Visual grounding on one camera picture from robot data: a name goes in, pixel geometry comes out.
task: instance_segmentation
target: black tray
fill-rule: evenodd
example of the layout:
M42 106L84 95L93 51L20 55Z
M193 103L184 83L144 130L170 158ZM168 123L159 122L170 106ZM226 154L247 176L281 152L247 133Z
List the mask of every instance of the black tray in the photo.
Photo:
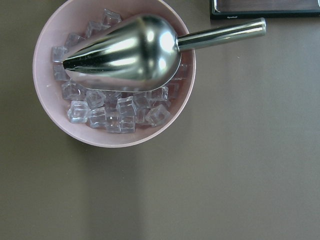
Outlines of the black tray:
M320 0L210 0L212 19L320 17Z

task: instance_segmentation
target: stainless steel ice scoop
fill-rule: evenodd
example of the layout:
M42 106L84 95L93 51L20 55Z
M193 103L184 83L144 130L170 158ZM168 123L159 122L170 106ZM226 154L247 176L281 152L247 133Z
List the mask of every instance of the stainless steel ice scoop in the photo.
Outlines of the stainless steel ice scoop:
M263 18L177 36L163 18L141 14L70 49L63 66L70 77L89 89L139 92L156 89L176 73L181 51L262 36Z

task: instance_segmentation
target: pink bowl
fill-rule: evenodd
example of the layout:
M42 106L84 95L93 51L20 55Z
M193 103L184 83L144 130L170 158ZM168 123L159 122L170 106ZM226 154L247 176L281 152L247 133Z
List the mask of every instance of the pink bowl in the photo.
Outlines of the pink bowl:
M38 98L52 121L63 131L84 143L121 148L143 143L164 131L179 116L185 107L195 81L196 57L194 50L182 53L182 63L188 65L187 78L180 86L178 98L169 109L171 118L158 127L137 128L135 133L108 133L92 129L85 124L70 123L67 111L70 101L62 98L61 83L54 80L51 49L64 45L69 33L84 33L88 21L101 21L107 8L119 13L122 19L141 13L151 13L165 18L179 36L188 34L178 14L161 0L68 0L47 21L38 38L33 56L33 81Z

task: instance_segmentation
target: ice cube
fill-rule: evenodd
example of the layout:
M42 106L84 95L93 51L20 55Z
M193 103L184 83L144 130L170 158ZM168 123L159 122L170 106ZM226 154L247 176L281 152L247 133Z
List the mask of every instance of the ice cube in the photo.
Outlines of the ice cube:
M84 100L87 89L82 85L70 80L61 85L62 98L64 100Z
M102 107L105 104L106 96L101 90L88 90L85 100L90 109Z
M117 111L105 112L105 129L109 133L120 133L120 116Z
M101 31L103 31L103 30L106 30L106 29L108 29L108 28L110 28L111 27L111 25L101 25Z
M167 86L161 86L155 90L151 91L151 97L152 100L168 100L168 87Z
M181 63L172 80L183 80L187 78L188 65Z
M133 94L133 101L137 108L150 108L150 91L138 92Z
M122 134L134 133L136 131L136 116L120 117L120 132Z
M116 109L122 117L129 117L136 115L136 105L134 97L119 98L116 104Z
M53 65L53 76L57 81L69 81L70 77L67 75L66 70L62 64Z
M131 96L133 96L133 95L134 95L133 92L129 92L129 91L124 91L124 92L122 92L122 98L123 98L123 99L125 99L125 98L127 98L127 97L131 97Z
M149 108L138 108L136 110L136 120L135 123L139 125L150 125L146 120L146 115L149 113Z
M122 97L122 92L120 92L120 91L105 91L105 90L103 90L102 92L103 92L103 94L106 96L106 98L107 98L108 100L109 100L109 99L111 99L111 100L113 100L113 99L118 100L118 99L120 99L120 98Z
M120 14L110 11L109 9L104 9L102 17L102 25L104 26L113 26L121 22Z
M117 111L117 100L108 100L106 99L104 101L104 110L105 112L116 112Z
M65 46L54 46L51 51L52 62L62 63L64 55L68 52Z
M105 128L106 127L106 114L105 108L99 107L89 111L87 123L90 128Z
M151 91L151 107L154 108L159 105L164 105L166 108L169 108L171 102L169 101L168 91L169 89L167 86L162 86L157 88L156 90Z
M79 36L78 34L72 32L72 33L69 33L64 45L67 48L70 48L70 47L77 45L78 43L80 43L83 40L85 40L84 37Z
M161 104L151 108L151 110L145 116L145 120L147 120L152 127L157 127L164 124L170 115L170 112L168 112L167 109Z
M168 98L169 100L176 99L178 97L179 88L181 81L178 80L171 80L169 81L166 86L168 87Z
M154 99L151 99L150 100L150 105L151 105L151 108L155 108L159 105L163 105L166 109L170 108L171 106L171 102L169 100L154 100Z
M87 38L90 38L92 35L96 34L97 32L100 32L102 29L102 23L96 22L96 21L89 21L88 27L85 31L85 36Z
M86 101L72 101L68 111L71 123L86 123L88 119L89 107Z

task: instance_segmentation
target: scoop handle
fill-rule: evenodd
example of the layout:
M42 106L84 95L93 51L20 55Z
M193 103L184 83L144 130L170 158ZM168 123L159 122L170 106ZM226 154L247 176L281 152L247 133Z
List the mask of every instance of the scoop handle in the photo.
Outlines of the scoop handle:
M259 37L265 34L266 20L264 18L258 18L243 24L223 26L180 36L178 37L178 47L180 51L200 49L237 40Z

